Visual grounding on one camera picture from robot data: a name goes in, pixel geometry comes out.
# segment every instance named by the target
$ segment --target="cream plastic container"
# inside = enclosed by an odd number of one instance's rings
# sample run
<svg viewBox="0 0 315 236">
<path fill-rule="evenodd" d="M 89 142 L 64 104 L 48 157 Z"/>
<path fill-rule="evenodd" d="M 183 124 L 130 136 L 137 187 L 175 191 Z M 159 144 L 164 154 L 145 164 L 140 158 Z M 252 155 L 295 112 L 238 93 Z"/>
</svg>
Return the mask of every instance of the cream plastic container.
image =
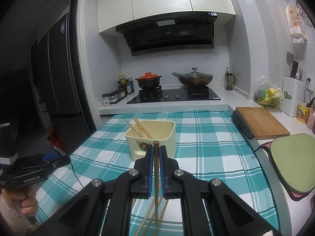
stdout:
<svg viewBox="0 0 315 236">
<path fill-rule="evenodd" d="M 177 150 L 176 145 L 176 124 L 173 121 L 140 120 L 142 126 L 150 133 L 153 139 L 148 139 L 137 124 L 133 127 L 141 135 L 138 135 L 130 128 L 126 132 L 126 140 L 130 149 L 133 161 L 143 158 L 149 144 L 158 140 L 160 146 L 165 145 L 167 156 L 174 158 Z"/>
</svg>

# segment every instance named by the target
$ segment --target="knife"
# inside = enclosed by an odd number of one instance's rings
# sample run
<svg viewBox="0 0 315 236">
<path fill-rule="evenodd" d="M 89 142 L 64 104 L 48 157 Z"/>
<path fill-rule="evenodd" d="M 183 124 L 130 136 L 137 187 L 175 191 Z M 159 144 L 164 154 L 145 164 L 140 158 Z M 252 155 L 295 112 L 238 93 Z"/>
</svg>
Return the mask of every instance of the knife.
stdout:
<svg viewBox="0 0 315 236">
<path fill-rule="evenodd" d="M 312 98 L 312 100 L 306 105 L 306 108 L 310 108 L 313 105 L 314 99 L 315 98 Z"/>
<path fill-rule="evenodd" d="M 296 62 L 296 61 L 294 60 L 294 61 L 293 61 L 293 64 L 292 64 L 291 74 L 290 74 L 290 77 L 291 77 L 291 78 L 295 78 L 295 77 L 296 77 L 296 73 L 297 73 L 298 67 L 299 67 L 299 62 Z"/>
</svg>

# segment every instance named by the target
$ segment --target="gas stove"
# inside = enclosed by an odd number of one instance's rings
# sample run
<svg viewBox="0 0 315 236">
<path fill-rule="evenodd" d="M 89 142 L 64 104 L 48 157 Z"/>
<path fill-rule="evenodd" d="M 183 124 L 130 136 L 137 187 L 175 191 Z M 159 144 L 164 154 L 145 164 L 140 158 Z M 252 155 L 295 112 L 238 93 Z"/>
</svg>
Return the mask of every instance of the gas stove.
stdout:
<svg viewBox="0 0 315 236">
<path fill-rule="evenodd" d="M 149 90 L 139 90 L 139 95 L 131 99 L 127 104 L 194 101 L 194 100 L 221 100 L 208 86 L 188 87 L 187 89 L 163 90 L 161 86 Z"/>
</svg>

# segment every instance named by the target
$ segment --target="black refrigerator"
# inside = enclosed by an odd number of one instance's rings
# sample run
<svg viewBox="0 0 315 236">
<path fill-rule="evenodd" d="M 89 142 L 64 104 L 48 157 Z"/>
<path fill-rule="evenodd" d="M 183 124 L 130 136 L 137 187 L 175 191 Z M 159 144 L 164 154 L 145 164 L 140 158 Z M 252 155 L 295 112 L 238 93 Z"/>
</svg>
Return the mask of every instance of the black refrigerator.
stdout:
<svg viewBox="0 0 315 236">
<path fill-rule="evenodd" d="M 37 45 L 39 85 L 53 129 L 67 154 L 96 130 L 85 93 L 82 88 L 77 89 L 82 84 L 81 71 L 78 61 L 73 67 L 75 56 L 71 56 L 70 38 L 67 13 Z"/>
</svg>

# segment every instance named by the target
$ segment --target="teal checkered tablecloth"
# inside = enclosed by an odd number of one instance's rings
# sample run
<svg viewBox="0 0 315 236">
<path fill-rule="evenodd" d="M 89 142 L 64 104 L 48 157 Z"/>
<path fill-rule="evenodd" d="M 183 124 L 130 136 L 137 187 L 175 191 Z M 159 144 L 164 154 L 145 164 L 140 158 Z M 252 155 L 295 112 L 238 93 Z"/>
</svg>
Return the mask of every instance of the teal checkered tablecloth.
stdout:
<svg viewBox="0 0 315 236">
<path fill-rule="evenodd" d="M 92 179 L 108 181 L 133 168 L 125 132 L 125 119 L 171 120 L 176 123 L 179 167 L 196 178 L 221 179 L 273 227 L 278 229 L 278 214 L 269 183 L 249 144 L 232 123 L 228 111 L 186 111 L 114 115 L 89 137 L 72 155 L 71 160 L 81 183 Z M 37 192 L 40 222 L 47 220 L 82 189 L 70 166 L 56 170 Z M 152 201 L 136 200 L 132 209 L 130 235 L 134 235 Z M 164 207 L 163 199 L 159 216 Z M 183 235 L 179 199 L 169 200 L 157 235 Z M 155 229 L 151 224 L 147 235 Z"/>
</svg>

